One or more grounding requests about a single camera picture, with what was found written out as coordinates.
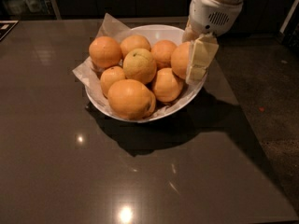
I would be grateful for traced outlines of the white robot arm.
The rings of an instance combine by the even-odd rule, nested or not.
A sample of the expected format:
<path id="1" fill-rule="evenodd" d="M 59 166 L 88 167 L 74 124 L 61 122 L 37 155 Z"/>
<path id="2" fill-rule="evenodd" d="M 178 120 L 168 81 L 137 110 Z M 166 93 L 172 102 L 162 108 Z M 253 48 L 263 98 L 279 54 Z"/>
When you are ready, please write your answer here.
<path id="1" fill-rule="evenodd" d="M 192 0 L 182 37 L 190 41 L 186 82 L 198 84 L 219 48 L 217 37 L 227 33 L 240 14 L 244 0 Z"/>

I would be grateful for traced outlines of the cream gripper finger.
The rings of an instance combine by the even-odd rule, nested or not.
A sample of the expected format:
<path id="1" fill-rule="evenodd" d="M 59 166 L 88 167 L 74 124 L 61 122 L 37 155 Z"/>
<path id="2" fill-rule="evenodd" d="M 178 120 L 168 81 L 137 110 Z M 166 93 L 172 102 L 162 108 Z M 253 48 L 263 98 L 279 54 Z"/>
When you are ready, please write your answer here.
<path id="1" fill-rule="evenodd" d="M 199 23 L 193 21 L 192 19 L 188 19 L 183 36 L 182 41 L 192 41 L 196 40 L 202 33 L 202 27 Z"/>
<path id="2" fill-rule="evenodd" d="M 207 73 L 218 51 L 217 37 L 212 33 L 200 35 L 190 44 L 189 62 L 186 71 L 188 85 L 199 84 Z"/>

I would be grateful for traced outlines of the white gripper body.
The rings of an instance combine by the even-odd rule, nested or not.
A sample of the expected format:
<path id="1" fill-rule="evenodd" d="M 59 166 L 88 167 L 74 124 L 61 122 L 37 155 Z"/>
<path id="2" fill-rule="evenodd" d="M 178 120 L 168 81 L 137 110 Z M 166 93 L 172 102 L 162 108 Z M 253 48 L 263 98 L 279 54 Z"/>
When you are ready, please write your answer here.
<path id="1" fill-rule="evenodd" d="M 228 32 L 241 12 L 243 0 L 192 0 L 189 19 L 199 23 L 202 34 Z"/>

